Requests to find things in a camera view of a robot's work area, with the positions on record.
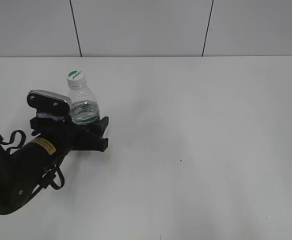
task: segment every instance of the bottle cap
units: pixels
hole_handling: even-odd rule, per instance
[[[71,71],[67,76],[68,86],[70,88],[82,88],[86,85],[86,76],[83,71]]]

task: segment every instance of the white wall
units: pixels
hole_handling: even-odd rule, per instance
[[[72,0],[83,56],[201,56],[212,0]]]
[[[0,57],[292,55],[291,0],[0,0]]]
[[[205,56],[292,55],[292,0],[215,0]]]
[[[0,0],[0,57],[78,57],[67,0]]]

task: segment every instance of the plastic water bottle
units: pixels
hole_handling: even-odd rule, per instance
[[[72,101],[70,116],[73,123],[86,125],[100,119],[100,110],[97,100],[87,86],[83,71],[72,71],[67,76],[69,87],[68,96]]]

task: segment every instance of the green logo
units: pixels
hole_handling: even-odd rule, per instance
[[[71,71],[71,72],[68,74],[68,77],[70,77],[71,75],[74,75],[75,73],[77,73],[77,71]]]

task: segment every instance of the robotic arm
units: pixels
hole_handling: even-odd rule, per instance
[[[103,138],[108,117],[76,125],[69,115],[71,99],[44,90],[31,90],[27,103],[36,109],[30,127],[31,135],[37,137],[23,146],[26,135],[21,130],[14,131],[9,142],[0,135],[0,215],[18,210],[48,186],[62,188],[65,179],[60,165],[70,151],[103,152],[108,147],[108,138]],[[17,133],[20,144],[4,150],[2,145],[12,144]],[[54,182],[56,176],[60,185]]]

